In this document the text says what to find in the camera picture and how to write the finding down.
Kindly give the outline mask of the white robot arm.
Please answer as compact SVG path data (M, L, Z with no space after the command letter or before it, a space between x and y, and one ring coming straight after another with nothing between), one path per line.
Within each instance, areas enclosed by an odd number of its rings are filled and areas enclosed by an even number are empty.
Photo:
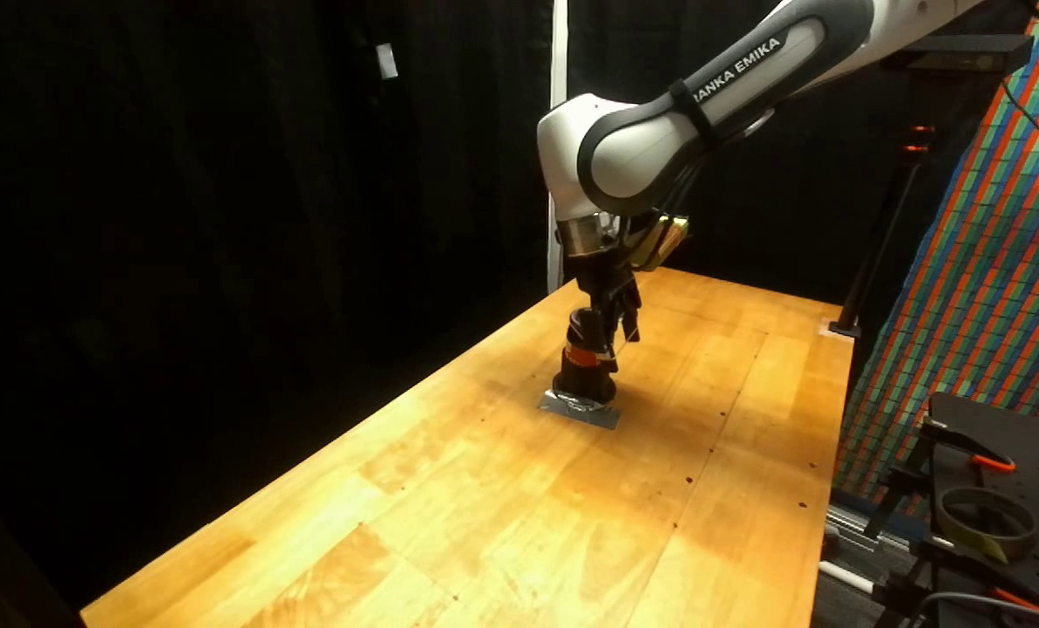
M568 341L606 354L614 331L638 340L634 271L661 245L626 254L626 223L673 230L683 174L732 140L752 138L785 103L864 69L951 26L983 0L776 0L713 59L632 106L574 95L535 121L545 190L563 254L590 298Z

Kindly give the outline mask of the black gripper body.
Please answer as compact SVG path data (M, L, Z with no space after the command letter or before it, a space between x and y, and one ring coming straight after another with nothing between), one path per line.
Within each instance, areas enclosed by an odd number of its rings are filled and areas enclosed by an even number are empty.
M632 263L619 250L577 257L574 284L590 303L610 317L623 317L642 307Z

